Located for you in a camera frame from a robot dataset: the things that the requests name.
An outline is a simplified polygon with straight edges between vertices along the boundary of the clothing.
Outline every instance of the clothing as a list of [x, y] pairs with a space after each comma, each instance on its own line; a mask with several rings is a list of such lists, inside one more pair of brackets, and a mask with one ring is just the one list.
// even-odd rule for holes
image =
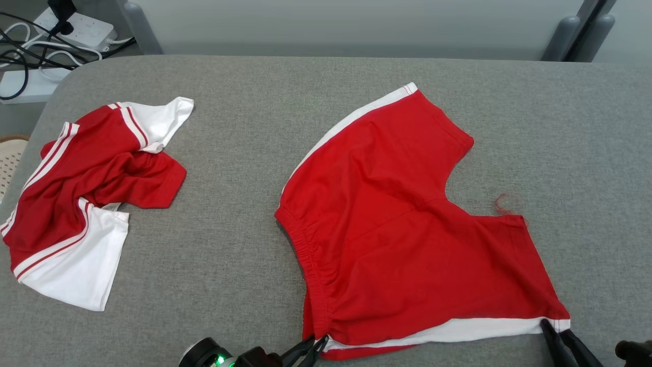
[[64, 123], [0, 226], [20, 283], [104, 310], [128, 229], [128, 213], [115, 210], [120, 202], [171, 204], [186, 170], [161, 150], [193, 104], [183, 97], [165, 106], [115, 103]]
[[410, 83], [336, 124], [289, 178], [276, 218], [307, 283], [324, 357], [570, 327], [519, 215], [470, 215], [445, 186], [473, 139]]

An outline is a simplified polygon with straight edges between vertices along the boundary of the gray table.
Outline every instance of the gray table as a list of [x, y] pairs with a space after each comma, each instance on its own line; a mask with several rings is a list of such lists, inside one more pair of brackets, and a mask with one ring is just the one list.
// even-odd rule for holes
[[[130, 232], [103, 313], [18, 285], [0, 249], [0, 365], [175, 366], [212, 336], [232, 353], [301, 337], [304, 283], [273, 213], [304, 154], [356, 108], [414, 81], [475, 137], [449, 198], [494, 214], [518, 195], [572, 329], [607, 366], [652, 337], [652, 67], [523, 61], [124, 57], [82, 67], [45, 107], [4, 220], [64, 121], [114, 101], [195, 99], [166, 151], [169, 209], [124, 204]], [[550, 366], [541, 335], [431, 343], [322, 366]]]

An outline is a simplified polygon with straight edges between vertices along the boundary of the white panel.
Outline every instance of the white panel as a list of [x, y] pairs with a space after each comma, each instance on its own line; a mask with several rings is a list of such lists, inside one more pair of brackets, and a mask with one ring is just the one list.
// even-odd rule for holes
[[539, 59], [582, 0], [133, 0], [167, 54]]
[[614, 27], [594, 63], [652, 63], [652, 1], [617, 0]]

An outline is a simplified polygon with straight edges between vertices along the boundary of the gray floor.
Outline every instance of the gray floor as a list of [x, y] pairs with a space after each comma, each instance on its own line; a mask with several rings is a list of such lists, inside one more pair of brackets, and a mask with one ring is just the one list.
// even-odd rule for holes
[[[114, 0], [75, 0], [74, 4], [78, 12], [113, 24], [118, 32], [119, 39], [131, 36], [129, 27]], [[2, 11], [34, 20], [47, 6], [46, 0], [5, 0], [3, 1]], [[3, 30], [16, 22], [18, 21], [13, 18], [0, 16], [0, 28]], [[12, 38], [16, 37], [22, 40], [25, 33], [21, 29], [12, 31], [9, 35]], [[4, 44], [0, 46], [0, 52], [9, 49], [11, 49], [11, 46]], [[140, 54], [140, 49], [137, 45], [134, 45], [114, 57]], [[55, 58], [55, 60], [70, 63], [70, 60], [65, 56], [61, 57], [61, 59]], [[3, 72], [9, 70], [20, 70], [20, 67], [2, 69]], [[0, 137], [15, 134], [30, 135], [44, 107], [45, 103], [0, 104]]]

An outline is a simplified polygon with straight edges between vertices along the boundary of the electrical socket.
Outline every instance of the electrical socket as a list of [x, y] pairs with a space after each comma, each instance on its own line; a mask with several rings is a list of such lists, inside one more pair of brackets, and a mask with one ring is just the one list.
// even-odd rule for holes
[[[34, 22], [45, 29], [51, 30], [57, 25], [59, 20], [54, 15], [52, 9], [47, 8]], [[75, 46], [105, 52], [109, 50], [109, 41], [115, 40], [117, 37], [117, 32], [111, 24], [91, 18], [90, 16], [74, 13], [68, 18], [68, 22], [74, 28], [71, 34], [62, 35], [59, 33], [57, 36]], [[37, 31], [41, 35], [46, 34], [41, 28], [37, 28]]]
[[[64, 76], [70, 73], [70, 70], [62, 67], [44, 69], [43, 71], [53, 79], [63, 79]], [[15, 92], [19, 91], [23, 86], [24, 80], [25, 71], [6, 71], [0, 80], [0, 95], [3, 97], [14, 95]], [[23, 93], [18, 97], [7, 101], [0, 100], [0, 103], [15, 104], [45, 102], [50, 98], [50, 95], [52, 95], [52, 92], [54, 92], [58, 85], [58, 81], [47, 79], [39, 70], [30, 70], [29, 79], [27, 79], [27, 87], [25, 87]]]

